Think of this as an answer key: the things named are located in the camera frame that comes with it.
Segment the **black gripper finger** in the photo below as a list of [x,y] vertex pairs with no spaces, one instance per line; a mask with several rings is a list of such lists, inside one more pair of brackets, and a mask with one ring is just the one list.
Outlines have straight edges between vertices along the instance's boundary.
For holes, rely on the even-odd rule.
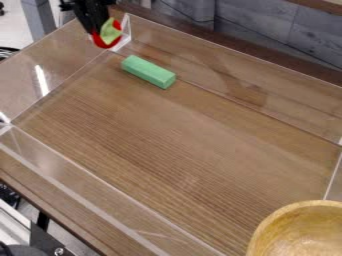
[[108,6],[112,0],[73,0],[72,10],[88,34],[99,33],[109,18]]

